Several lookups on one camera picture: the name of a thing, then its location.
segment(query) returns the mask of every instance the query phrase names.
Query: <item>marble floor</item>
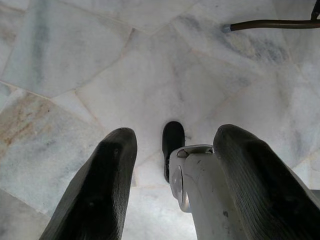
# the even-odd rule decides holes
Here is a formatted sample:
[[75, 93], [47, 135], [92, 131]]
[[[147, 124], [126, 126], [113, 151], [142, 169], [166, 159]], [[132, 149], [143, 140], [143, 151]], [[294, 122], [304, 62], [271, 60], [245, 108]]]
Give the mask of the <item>marble floor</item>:
[[315, 0], [0, 0], [0, 240], [37, 240], [98, 142], [134, 129], [123, 240], [195, 240], [163, 178], [161, 134], [236, 124], [320, 189], [320, 30], [221, 25], [308, 19]]

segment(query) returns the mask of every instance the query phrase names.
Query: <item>metal bracket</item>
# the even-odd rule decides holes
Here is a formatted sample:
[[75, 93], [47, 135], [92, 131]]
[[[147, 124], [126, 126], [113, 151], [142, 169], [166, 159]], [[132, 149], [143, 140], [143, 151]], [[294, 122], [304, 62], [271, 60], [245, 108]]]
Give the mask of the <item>metal bracket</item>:
[[180, 209], [191, 213], [188, 193], [184, 187], [184, 165], [190, 154], [212, 154], [212, 145], [191, 145], [176, 149], [170, 155], [169, 182], [172, 195], [178, 200]]

